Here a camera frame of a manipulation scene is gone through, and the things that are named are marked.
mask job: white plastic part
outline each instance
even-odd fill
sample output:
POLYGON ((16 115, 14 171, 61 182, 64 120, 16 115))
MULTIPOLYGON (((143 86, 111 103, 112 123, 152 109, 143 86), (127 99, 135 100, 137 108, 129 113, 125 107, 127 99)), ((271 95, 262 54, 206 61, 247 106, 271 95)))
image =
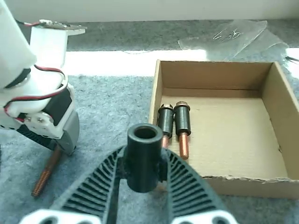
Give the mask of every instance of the white plastic part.
POLYGON ((100 218, 88 214, 40 209, 25 216, 19 224, 101 224, 100 218))
POLYGON ((238 224, 232 214, 223 210, 198 213, 175 218, 171 224, 238 224))
POLYGON ((42 27, 31 29, 30 46, 37 56, 37 65, 61 68, 64 65, 67 38, 85 33, 85 29, 61 30, 42 27))
MULTIPOLYGON (((39 71, 33 68, 30 77, 23 84, 0 91, 0 108, 15 97, 42 96, 51 93, 60 86, 62 79, 62 75, 58 72, 39 71)), ((20 113, 40 112, 49 101, 50 98, 38 101, 12 102, 7 112, 14 118, 18 117, 20 113)))
POLYGON ((36 62, 36 56, 11 15, 4 0, 0 0, 0 90, 14 81, 36 62))

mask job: gray carpet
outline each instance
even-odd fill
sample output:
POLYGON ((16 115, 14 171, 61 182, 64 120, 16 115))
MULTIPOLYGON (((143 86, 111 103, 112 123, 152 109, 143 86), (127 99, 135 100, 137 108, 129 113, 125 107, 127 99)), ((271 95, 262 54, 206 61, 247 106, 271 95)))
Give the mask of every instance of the gray carpet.
MULTIPOLYGON (((69 50, 176 49, 182 36, 204 32, 219 21, 95 23, 86 36, 71 37, 69 50)), ((272 32, 298 47, 298 21, 273 21, 272 32)), ((288 77, 295 92, 298 80, 288 77)), ((0 223, 16 224, 38 208, 48 208, 78 177, 126 143, 128 127, 146 122, 152 77, 70 77, 76 90, 80 138, 76 152, 64 157, 37 200, 30 196, 50 151, 14 131, 0 131, 0 223)), ((240 223, 299 224, 295 200, 221 196, 240 223)), ((122 183, 118 223, 166 223, 165 194, 137 194, 122 183)))

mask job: cardboard box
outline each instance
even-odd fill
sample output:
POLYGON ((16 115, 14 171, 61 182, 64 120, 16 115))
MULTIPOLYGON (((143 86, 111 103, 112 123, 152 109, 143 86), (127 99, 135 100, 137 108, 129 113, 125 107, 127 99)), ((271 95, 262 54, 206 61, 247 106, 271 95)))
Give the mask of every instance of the cardboard box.
MULTIPOLYGON (((278 63, 158 61, 149 122, 180 100, 188 163, 216 192, 299 198, 299 104, 278 63)), ((169 148, 179 154, 175 130, 169 148)))

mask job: plastic sheet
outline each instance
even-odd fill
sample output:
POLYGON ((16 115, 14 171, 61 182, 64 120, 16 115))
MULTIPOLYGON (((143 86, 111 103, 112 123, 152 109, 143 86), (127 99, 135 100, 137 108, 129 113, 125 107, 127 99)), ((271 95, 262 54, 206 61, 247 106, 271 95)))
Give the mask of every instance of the plastic sheet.
POLYGON ((266 61, 285 56, 288 45, 266 29, 267 21, 235 20, 201 37, 179 40, 181 49, 201 49, 208 61, 266 61))

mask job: robotic arm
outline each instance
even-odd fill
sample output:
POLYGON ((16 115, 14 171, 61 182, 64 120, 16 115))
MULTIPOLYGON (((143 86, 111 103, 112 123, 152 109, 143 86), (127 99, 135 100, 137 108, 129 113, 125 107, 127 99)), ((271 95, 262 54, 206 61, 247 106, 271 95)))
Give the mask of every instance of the robotic arm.
POLYGON ((59 144, 70 155, 79 136, 74 88, 66 74, 49 67, 63 66, 67 37, 85 28, 22 23, 32 27, 29 46, 4 0, 0 11, 0 129, 16 130, 50 150, 59 144))

